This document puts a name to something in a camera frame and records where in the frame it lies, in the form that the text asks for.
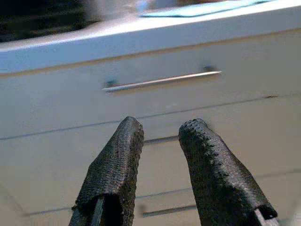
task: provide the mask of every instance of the blue cloth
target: blue cloth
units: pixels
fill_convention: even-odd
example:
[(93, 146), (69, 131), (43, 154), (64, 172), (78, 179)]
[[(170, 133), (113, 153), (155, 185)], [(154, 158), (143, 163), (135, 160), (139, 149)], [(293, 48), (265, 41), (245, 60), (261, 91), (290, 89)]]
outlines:
[(268, 2), (271, 0), (229, 0), (212, 3), (202, 3), (197, 5), (189, 5), (179, 8), (170, 9), (167, 11), (145, 13), (143, 17), (192, 17), (206, 14), (217, 13), (221, 11), (241, 8), (255, 5), (258, 3)]

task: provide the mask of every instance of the black textured grip cover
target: black textured grip cover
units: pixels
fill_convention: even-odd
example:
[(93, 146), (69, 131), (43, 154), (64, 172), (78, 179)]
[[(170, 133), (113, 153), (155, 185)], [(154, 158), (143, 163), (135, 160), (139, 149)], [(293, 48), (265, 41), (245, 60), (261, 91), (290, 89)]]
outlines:
[(265, 219), (273, 209), (251, 173), (202, 119), (179, 130), (202, 226), (244, 226), (255, 209)]
[(119, 216), (111, 214), (110, 218), (120, 218), (118, 225), (132, 225), (143, 140), (142, 125), (135, 118), (126, 117), (89, 166), (74, 208), (74, 215), (81, 221), (83, 216), (90, 216), (96, 199), (102, 196), (106, 209), (119, 212)]

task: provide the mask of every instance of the metal bar handle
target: metal bar handle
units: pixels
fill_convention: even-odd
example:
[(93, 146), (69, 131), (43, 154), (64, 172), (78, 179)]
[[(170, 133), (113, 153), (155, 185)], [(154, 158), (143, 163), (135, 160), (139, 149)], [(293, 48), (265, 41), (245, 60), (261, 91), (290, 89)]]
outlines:
[(165, 79), (157, 79), (157, 80), (131, 83), (131, 84), (120, 85), (120, 86), (106, 87), (106, 88), (103, 88), (103, 91), (114, 92), (114, 91), (119, 91), (119, 90), (134, 89), (134, 88), (151, 86), (151, 85), (173, 82), (173, 81), (182, 81), (182, 80), (186, 80), (186, 79), (193, 79), (193, 78), (205, 77), (205, 76), (210, 76), (210, 75), (219, 75), (221, 73), (222, 73), (221, 71), (216, 71), (216, 70), (212, 71), (211, 70), (211, 71), (206, 71), (206, 72), (196, 73), (196, 74), (187, 74), (187, 75), (181, 75), (181, 76), (170, 77), (170, 78), (165, 78)]

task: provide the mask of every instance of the white countertop edge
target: white countertop edge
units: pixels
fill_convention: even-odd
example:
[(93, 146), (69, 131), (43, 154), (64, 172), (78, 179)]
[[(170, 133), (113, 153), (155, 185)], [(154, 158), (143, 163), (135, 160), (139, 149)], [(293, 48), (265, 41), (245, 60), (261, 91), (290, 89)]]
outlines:
[(15, 73), (301, 28), (301, 0), (191, 18), (135, 18), (0, 44), (0, 73)]

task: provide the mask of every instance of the drawer handle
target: drawer handle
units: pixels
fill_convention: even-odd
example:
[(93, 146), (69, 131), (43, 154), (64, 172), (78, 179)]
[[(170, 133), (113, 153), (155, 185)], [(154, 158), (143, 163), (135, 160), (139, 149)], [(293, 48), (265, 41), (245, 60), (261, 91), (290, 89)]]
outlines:
[(181, 75), (181, 76), (170, 77), (170, 78), (165, 78), (165, 79), (158, 79), (158, 80), (131, 83), (131, 84), (120, 85), (120, 86), (106, 87), (106, 88), (103, 88), (103, 91), (114, 92), (114, 91), (119, 91), (119, 90), (134, 89), (134, 88), (138, 88), (138, 87), (151, 86), (151, 85), (173, 82), (173, 81), (182, 81), (182, 80), (186, 80), (186, 79), (193, 79), (193, 78), (205, 77), (205, 76), (210, 76), (210, 75), (219, 75), (222, 73), (221, 71), (214, 70), (214, 68), (212, 68), (212, 67), (206, 67), (206, 68), (204, 68), (204, 70), (205, 70), (205, 72), (197, 73), (197, 74), (187, 74), (187, 75)]

